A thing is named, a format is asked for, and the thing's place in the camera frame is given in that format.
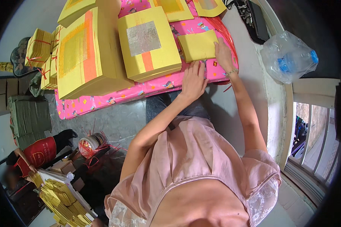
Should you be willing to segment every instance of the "person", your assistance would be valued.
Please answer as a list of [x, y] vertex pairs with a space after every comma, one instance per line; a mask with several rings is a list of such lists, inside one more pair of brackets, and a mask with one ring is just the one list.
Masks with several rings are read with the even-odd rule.
[[55, 159], [65, 147], [73, 146], [69, 139], [77, 138], [72, 129], [64, 130], [55, 136], [40, 139], [22, 151], [16, 148], [6, 158], [6, 169], [1, 182], [10, 190], [14, 190], [21, 180], [32, 181], [29, 172], [37, 172], [37, 168]]
[[244, 156], [215, 131], [200, 105], [205, 65], [191, 63], [182, 91], [174, 99], [167, 95], [170, 104], [164, 96], [146, 100], [149, 122], [131, 141], [120, 182], [105, 198], [109, 226], [253, 227], [272, 210], [282, 182], [279, 167], [223, 38], [215, 56], [235, 93]]

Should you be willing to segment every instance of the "plastic bag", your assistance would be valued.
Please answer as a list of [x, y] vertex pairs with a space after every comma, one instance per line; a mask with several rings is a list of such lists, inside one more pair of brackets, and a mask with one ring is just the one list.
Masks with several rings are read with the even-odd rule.
[[289, 31], [268, 39], [260, 54], [268, 74], [285, 84], [316, 70], [318, 64], [316, 52]]

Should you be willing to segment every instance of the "red apron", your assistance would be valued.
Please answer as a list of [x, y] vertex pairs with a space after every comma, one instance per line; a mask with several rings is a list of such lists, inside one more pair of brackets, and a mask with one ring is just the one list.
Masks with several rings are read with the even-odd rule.
[[[52, 161], [56, 157], [55, 139], [53, 137], [40, 139], [29, 147], [25, 148], [23, 153], [30, 164], [36, 168], [39, 168], [43, 164]], [[21, 157], [19, 157], [14, 166], [19, 166], [21, 172], [23, 173], [23, 178], [29, 176], [29, 171], [31, 171], [31, 169]]]

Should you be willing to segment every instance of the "pink blouse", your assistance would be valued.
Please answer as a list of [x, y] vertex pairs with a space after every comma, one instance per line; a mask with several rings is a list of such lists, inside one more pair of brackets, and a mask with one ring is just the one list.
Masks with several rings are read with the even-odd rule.
[[179, 116], [172, 123], [176, 128], [161, 133], [136, 172], [105, 198], [109, 226], [150, 226], [172, 188], [198, 179], [225, 184], [247, 211], [248, 225], [258, 225], [273, 209], [282, 183], [273, 158], [261, 150], [240, 158], [207, 119]]

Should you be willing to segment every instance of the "cartoon pattern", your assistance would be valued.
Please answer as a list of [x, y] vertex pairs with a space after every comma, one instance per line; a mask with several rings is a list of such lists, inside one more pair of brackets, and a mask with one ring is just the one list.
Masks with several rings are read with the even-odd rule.
[[[123, 0], [119, 18], [126, 16], [134, 10], [137, 12], [150, 8], [150, 3], [147, 0]], [[197, 11], [193, 2], [188, 3], [193, 16], [197, 16]], [[182, 51], [178, 43], [177, 36], [192, 33], [201, 33], [211, 30], [213, 26], [202, 17], [195, 17], [193, 20], [177, 21], [169, 23], [173, 31], [174, 39], [176, 40], [178, 51], [181, 55], [182, 69], [180, 72], [165, 75], [144, 83], [135, 82], [135, 86], [126, 88], [121, 91], [113, 92], [105, 96], [81, 96], [76, 100], [60, 100], [58, 90], [55, 90], [57, 103], [57, 112], [61, 119], [72, 119], [74, 117], [95, 111], [109, 105], [116, 105], [124, 102], [130, 102], [136, 99], [153, 96], [165, 92], [180, 90], [182, 87], [182, 79], [184, 70], [189, 64], [184, 61]], [[215, 30], [216, 36], [222, 35]], [[203, 61], [206, 63], [205, 78], [209, 79], [209, 83], [227, 80], [225, 71], [217, 64], [216, 59]]]

